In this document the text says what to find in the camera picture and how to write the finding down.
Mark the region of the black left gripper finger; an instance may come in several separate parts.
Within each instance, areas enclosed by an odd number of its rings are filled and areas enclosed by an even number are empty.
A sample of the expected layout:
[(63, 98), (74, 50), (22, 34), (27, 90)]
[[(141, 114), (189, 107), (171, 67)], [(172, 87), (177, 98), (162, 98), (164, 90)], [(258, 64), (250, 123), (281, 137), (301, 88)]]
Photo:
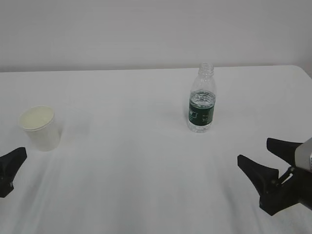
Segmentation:
[(25, 147), (18, 147), (0, 157), (0, 197), (5, 198), (13, 189), (14, 178), (27, 159)]

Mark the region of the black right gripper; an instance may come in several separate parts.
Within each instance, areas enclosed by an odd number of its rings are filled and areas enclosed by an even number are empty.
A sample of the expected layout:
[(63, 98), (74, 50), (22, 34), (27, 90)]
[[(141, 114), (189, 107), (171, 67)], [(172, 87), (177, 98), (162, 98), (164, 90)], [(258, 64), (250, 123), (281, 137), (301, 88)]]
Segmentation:
[[(266, 147), (288, 164), (295, 164), (295, 150), (302, 143), (267, 138)], [(259, 207), (269, 215), (301, 204), (312, 209), (312, 174), (289, 167), (281, 176), (274, 168), (258, 164), (244, 155), (237, 156), (237, 165), (260, 195)]]

